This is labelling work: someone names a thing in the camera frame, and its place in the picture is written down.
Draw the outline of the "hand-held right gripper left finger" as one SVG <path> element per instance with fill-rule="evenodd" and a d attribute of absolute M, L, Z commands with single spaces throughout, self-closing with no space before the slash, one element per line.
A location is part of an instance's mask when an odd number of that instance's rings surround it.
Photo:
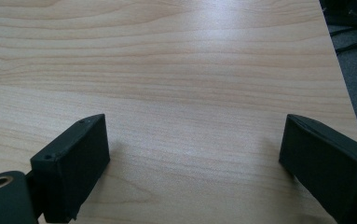
<path fill-rule="evenodd" d="M 75 219 L 110 161 L 105 115 L 81 119 L 31 158 L 40 190 L 38 210 L 48 223 Z"/>

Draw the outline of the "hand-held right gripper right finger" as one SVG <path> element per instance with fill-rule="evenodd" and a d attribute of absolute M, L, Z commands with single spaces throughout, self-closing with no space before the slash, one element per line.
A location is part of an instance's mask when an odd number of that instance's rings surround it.
<path fill-rule="evenodd" d="M 357 224 L 357 142 L 315 119 L 286 117 L 280 164 L 338 224 Z"/>

